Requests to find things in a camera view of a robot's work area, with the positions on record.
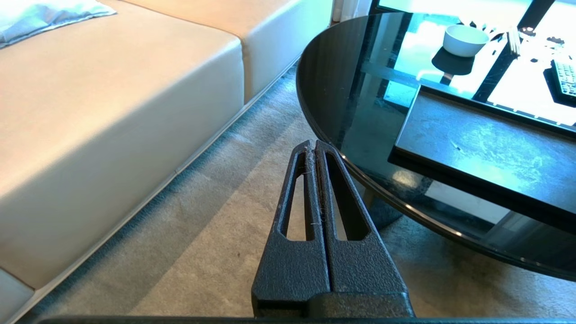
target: round glass table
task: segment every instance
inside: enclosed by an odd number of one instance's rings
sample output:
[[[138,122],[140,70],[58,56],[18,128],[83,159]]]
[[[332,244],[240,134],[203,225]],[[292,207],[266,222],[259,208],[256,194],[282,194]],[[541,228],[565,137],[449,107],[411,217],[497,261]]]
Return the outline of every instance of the round glass table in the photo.
[[[474,58],[458,58],[441,48],[446,26],[458,23],[452,16],[387,13],[330,27],[298,65],[304,115],[385,213],[404,214],[501,261],[576,281],[574,231],[388,162],[420,85],[576,131],[576,109],[555,100],[546,75],[552,58],[568,57],[562,44],[536,30],[522,34],[519,58],[505,35]]]

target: beige carpet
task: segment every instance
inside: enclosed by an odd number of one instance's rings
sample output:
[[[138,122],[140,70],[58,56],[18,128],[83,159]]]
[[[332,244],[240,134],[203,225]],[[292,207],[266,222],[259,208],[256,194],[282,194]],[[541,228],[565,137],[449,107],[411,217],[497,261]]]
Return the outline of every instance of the beige carpet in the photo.
[[[57,314],[251,316],[287,159],[314,138],[294,76],[292,68],[20,323]],[[382,235],[420,317],[576,318],[574,282],[492,260],[407,217]]]

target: black textured plastic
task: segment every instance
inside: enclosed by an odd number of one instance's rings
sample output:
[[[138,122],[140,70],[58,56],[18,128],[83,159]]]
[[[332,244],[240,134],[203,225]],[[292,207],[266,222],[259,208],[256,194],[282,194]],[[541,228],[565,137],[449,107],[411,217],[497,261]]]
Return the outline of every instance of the black textured plastic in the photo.
[[[286,238],[294,182],[305,175],[307,242]],[[332,192],[347,240],[338,240]],[[306,141],[290,157],[252,286],[257,317],[414,316],[408,289],[337,151]]]
[[[286,238],[296,179],[304,176],[306,239]],[[329,292],[328,265],[320,219],[313,142],[294,148],[276,215],[252,285],[254,315],[305,316],[306,302]]]

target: black tray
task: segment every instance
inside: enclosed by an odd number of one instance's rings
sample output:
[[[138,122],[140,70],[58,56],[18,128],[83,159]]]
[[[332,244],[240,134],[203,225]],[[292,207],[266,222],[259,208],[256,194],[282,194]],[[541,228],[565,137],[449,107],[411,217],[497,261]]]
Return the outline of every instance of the black tray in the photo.
[[[420,86],[389,162],[576,233],[576,134]]]

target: white bowl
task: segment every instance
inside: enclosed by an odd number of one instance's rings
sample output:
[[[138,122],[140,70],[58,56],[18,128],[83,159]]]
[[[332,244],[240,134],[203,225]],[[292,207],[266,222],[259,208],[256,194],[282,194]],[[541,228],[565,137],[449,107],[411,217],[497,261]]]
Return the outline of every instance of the white bowl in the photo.
[[[446,28],[443,47],[451,54],[470,58],[490,41],[488,34],[470,26],[452,25]]]

